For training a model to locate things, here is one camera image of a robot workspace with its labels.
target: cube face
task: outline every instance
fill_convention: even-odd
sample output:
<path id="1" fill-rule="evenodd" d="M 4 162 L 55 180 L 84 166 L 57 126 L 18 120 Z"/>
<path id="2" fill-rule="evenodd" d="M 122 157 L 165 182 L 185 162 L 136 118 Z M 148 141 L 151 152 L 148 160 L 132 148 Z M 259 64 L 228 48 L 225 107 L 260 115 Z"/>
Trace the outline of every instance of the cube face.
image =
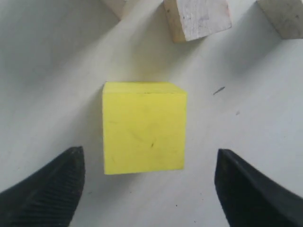
<path id="1" fill-rule="evenodd" d="M 199 39 L 232 26 L 226 0 L 165 0 L 174 42 Z"/>
<path id="2" fill-rule="evenodd" d="M 283 39 L 303 38 L 302 0 L 258 0 L 258 4 Z"/>
<path id="3" fill-rule="evenodd" d="M 169 83 L 107 83 L 105 174 L 182 169 L 186 101 L 186 93 Z"/>

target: wooden cube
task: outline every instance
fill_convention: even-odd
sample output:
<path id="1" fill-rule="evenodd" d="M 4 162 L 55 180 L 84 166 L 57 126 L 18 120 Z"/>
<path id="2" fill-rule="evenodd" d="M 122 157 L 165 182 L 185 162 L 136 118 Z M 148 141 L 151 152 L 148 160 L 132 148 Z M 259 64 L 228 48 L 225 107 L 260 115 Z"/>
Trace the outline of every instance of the wooden cube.
<path id="1" fill-rule="evenodd" d="M 199 39 L 231 28 L 226 0 L 164 0 L 174 42 Z"/>
<path id="2" fill-rule="evenodd" d="M 302 0 L 258 0 L 258 4 L 283 39 L 303 38 Z"/>
<path id="3" fill-rule="evenodd" d="M 113 13 L 121 20 L 124 13 L 125 7 L 129 0 L 102 0 Z"/>
<path id="4" fill-rule="evenodd" d="M 106 83 L 105 174 L 183 169 L 186 102 L 171 83 Z"/>

